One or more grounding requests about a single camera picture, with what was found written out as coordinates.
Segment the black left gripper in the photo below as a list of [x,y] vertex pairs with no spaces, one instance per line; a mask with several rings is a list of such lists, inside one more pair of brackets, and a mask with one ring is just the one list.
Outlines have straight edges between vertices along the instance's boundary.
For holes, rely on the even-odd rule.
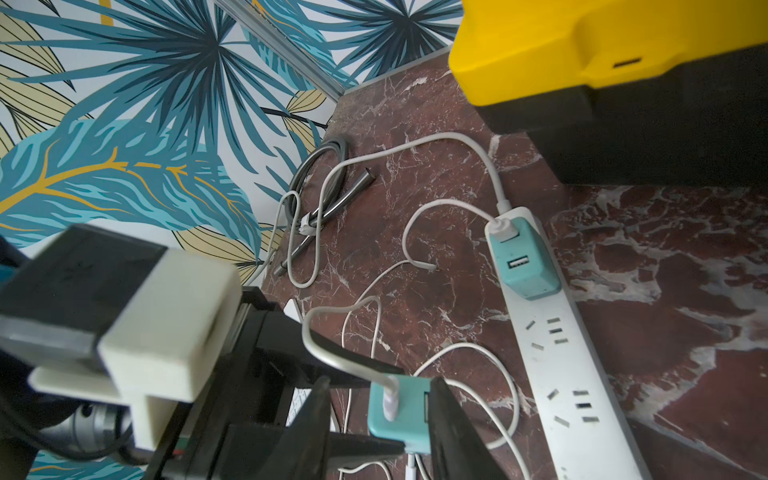
[[[315,359],[302,343],[300,323],[259,288],[245,288],[233,339],[202,396],[176,408],[145,478],[256,479],[321,376],[330,379],[329,393],[370,386]],[[330,430],[326,452],[327,474],[394,460],[404,445]]]

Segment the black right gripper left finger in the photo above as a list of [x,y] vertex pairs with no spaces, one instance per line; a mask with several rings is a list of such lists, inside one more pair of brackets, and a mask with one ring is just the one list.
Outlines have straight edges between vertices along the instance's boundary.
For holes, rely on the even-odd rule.
[[256,479],[324,479],[330,433],[330,379],[321,376]]

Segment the teal USB charger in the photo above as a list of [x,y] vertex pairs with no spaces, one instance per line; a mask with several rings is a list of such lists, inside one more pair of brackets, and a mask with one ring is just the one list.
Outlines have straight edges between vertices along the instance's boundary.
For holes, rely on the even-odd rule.
[[544,240],[527,219],[496,218],[487,227],[490,249],[504,285],[527,300],[561,290],[559,275]]
[[400,384],[398,414],[393,421],[383,410],[384,389],[372,383],[368,404],[368,431],[371,435],[403,442],[408,454],[431,452],[428,424],[428,400],[431,390],[428,378],[395,375]]

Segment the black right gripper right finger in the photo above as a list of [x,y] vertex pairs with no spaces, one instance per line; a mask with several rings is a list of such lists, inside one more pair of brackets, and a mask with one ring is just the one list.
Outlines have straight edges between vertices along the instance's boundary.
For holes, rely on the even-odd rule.
[[506,479],[443,378],[430,381],[428,428],[434,479]]

